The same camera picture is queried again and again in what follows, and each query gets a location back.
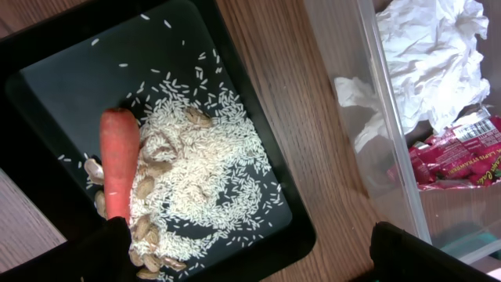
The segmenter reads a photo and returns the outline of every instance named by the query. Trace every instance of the seed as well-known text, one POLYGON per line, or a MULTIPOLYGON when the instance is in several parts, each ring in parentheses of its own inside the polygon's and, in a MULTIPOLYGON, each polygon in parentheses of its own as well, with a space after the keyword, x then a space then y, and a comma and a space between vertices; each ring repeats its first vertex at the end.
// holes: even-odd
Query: seed
POLYGON ((153 245, 158 245, 158 242, 160 242, 158 228, 156 226, 151 226, 150 231, 148 231, 148 234, 146 235, 146 242, 153 245))
POLYGON ((160 267, 162 267, 162 261, 154 255, 144 255, 142 260, 144 261, 144 266, 151 272, 158 272, 160 271, 160 267))
POLYGON ((150 215, 143 215, 136 223, 134 238, 142 240, 150 229, 150 215))
POLYGON ((137 277, 141 279, 147 279, 147 280, 156 280, 158 278, 158 275, 160 272, 151 272, 148 269, 141 269, 137 273, 137 277))
POLYGON ((167 256, 161 258, 162 263, 175 271, 181 271, 186 268, 186 264, 184 262, 178 262, 173 258, 169 258, 167 256))
POLYGON ((103 185, 104 184, 104 171, 103 167, 97 163, 93 158, 89 158, 84 163, 84 169, 91 179, 92 183, 103 185))
POLYGON ((132 250, 128 253, 131 258, 131 262, 135 266, 142 266, 144 262, 142 262, 141 256, 138 254, 136 250, 132 250))
POLYGON ((138 199, 144 200, 153 192, 153 189, 155 189, 155 179, 147 176, 138 184, 136 196, 138 199))
POLYGON ((108 215, 106 214, 106 202, 104 197, 104 192, 99 190, 94 196, 94 201, 96 201, 97 213, 101 215, 102 218, 108 219, 108 215))
POLYGON ((158 177, 172 169, 172 164, 166 161, 151 161, 148 162, 148 175, 158 177))
POLYGON ((187 107, 185 109, 185 116, 186 118, 188 118, 189 121, 191 121, 195 125, 199 125, 203 128, 212 127, 211 117, 199 112, 194 107, 187 107))

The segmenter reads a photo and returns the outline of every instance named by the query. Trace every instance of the candy wrapper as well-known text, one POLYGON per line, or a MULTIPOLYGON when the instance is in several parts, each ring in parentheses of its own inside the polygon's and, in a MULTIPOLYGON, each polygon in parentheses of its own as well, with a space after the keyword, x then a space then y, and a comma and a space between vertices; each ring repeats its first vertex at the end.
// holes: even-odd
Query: candy wrapper
MULTIPOLYGON (((409 149, 420 190, 471 189, 501 180, 501 118, 487 110, 459 119, 442 136, 409 149)), ((395 177, 395 168, 388 171, 395 177)))

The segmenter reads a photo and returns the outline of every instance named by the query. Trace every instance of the carrot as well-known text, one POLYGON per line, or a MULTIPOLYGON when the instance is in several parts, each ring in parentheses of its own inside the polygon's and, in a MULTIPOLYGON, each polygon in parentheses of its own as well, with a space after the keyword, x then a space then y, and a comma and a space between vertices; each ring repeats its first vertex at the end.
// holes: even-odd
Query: carrot
POLYGON ((108 219, 130 219, 130 193, 139 154, 139 128, 126 109, 109 109, 101 116, 99 130, 108 219))

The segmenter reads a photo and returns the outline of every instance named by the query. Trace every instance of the black plastic tray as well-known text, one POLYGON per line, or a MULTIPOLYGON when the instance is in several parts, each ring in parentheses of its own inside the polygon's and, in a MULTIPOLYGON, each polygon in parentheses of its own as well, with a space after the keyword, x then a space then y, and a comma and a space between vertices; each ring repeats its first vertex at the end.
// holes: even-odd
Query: black plastic tray
MULTIPOLYGON (((254 122, 264 143, 273 172, 283 187, 283 194, 292 213, 292 220, 285 228, 280 228, 276 233, 270 232, 268 237, 259 241, 252 248, 243 249, 229 259, 208 267, 189 279, 258 280, 308 254, 315 243, 314 230, 250 81, 221 21, 216 5, 212 1, 203 0, 190 2, 175 0, 172 2, 181 5, 185 5, 184 2, 190 5, 193 3, 200 12, 208 30, 207 36, 214 42, 214 46, 225 65, 229 83, 232 83, 240 94, 249 118, 254 122)), ((92 129, 96 128, 96 121, 92 119, 99 118, 102 109, 90 106, 95 106, 92 105, 92 101, 97 100, 93 99, 93 96, 102 96, 103 94, 89 93, 88 100, 81 98, 81 102, 78 102, 77 99, 69 99, 64 108, 60 108, 61 103, 59 103, 59 109, 55 109, 54 105, 51 108, 51 99, 64 99, 61 96, 61 93, 67 92, 67 89, 64 89, 64 82, 72 81, 79 72, 78 70, 76 74, 71 74, 67 68, 57 66, 58 64, 64 65, 72 58, 85 64, 88 58, 86 58, 87 54, 82 48, 82 43, 87 44, 89 50, 96 52, 89 44, 92 36, 104 31, 107 32, 112 27, 116 28, 115 26, 118 24, 162 3, 164 1, 102 0, 91 2, 0 42, 0 65, 2 66, 0 83, 3 85, 0 89, 2 91, 0 92, 0 103, 2 105, 1 115, 6 123, 2 145, 4 148, 8 148, 0 160, 0 166, 68 239, 81 237, 92 232, 101 224, 101 219, 97 217, 92 206, 91 199, 94 190, 81 188, 81 178, 85 178, 85 175, 82 175, 82 170, 75 171, 68 169, 68 167, 65 169, 60 161, 56 160, 56 157, 59 154, 73 151, 80 153, 82 151, 91 151, 92 153, 99 151, 96 149, 95 143, 88 144, 84 136, 78 135, 94 136, 96 134, 92 132, 92 129), (64 55, 60 55, 71 52, 75 48, 79 49, 80 53, 73 52, 73 55, 79 54, 80 56, 64 57, 64 55), (86 124, 81 122, 81 112, 85 112, 87 109, 90 111, 89 117, 91 118, 86 127, 86 124), (72 118, 79 120, 79 128, 76 130, 70 129, 72 118)), ((186 35, 187 46, 193 44, 192 37, 193 34, 186 35)), ((180 42, 181 39, 173 42, 173 45, 180 45, 180 42)), ((104 58, 109 58, 109 54, 113 54, 114 50, 118 50, 118 48, 114 49, 111 44, 106 45, 107 47, 101 46, 105 44, 105 42, 100 42, 96 46, 104 48, 103 52, 108 54, 104 58)), ((151 64, 151 58, 155 55, 162 57, 161 49, 152 50, 151 54, 146 54, 144 57, 149 57, 149 64, 151 64)), ((141 58, 138 58, 136 63, 142 61, 141 58)), ((106 77, 107 71, 103 71, 103 77, 106 77)), ((137 84, 139 87, 140 82, 131 79, 130 83, 137 84)), ((82 92, 80 96, 85 97, 85 91, 82 90, 82 92)), ((124 91, 122 97, 106 98, 116 103, 117 99, 118 101, 124 99, 125 94, 124 91)), ((99 106, 109 107, 110 105, 102 103, 99 106)))

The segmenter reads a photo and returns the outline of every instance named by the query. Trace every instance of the table surface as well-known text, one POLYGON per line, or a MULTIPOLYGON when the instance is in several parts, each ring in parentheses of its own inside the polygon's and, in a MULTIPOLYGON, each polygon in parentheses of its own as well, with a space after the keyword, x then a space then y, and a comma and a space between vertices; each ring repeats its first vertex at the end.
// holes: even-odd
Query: table surface
MULTIPOLYGON (((0 37, 84 1, 0 0, 0 37)), ((318 236, 310 255, 266 281, 334 281, 357 277, 372 267, 370 234, 374 223, 385 218, 366 196, 303 0, 216 2, 318 236)), ((352 0, 335 2, 335 9, 329 11, 337 23, 329 29, 333 48, 331 60, 336 62, 336 68, 352 69, 359 59, 347 54, 352 54, 349 51, 353 46, 362 44, 356 30, 356 18, 348 12, 354 9, 354 4, 352 0)), ((390 1, 373 2, 381 10, 390 1)), ((496 44, 491 45, 484 48, 496 47, 496 44)), ((465 216, 474 217, 471 213, 454 213, 447 208, 469 206, 472 201, 489 198, 495 199, 485 190, 463 192, 459 196, 443 191, 422 196, 432 233, 460 222, 465 216), (436 217, 446 209, 448 218, 436 217)), ((0 272, 64 241, 4 175, 0 175, 0 226, 9 226, 14 230, 12 234, 25 233, 19 240, 4 234, 0 236, 0 272), (7 204, 16 208, 16 212, 7 208, 7 204), (30 235, 38 239, 34 244, 36 248, 25 243, 31 240, 30 235)))

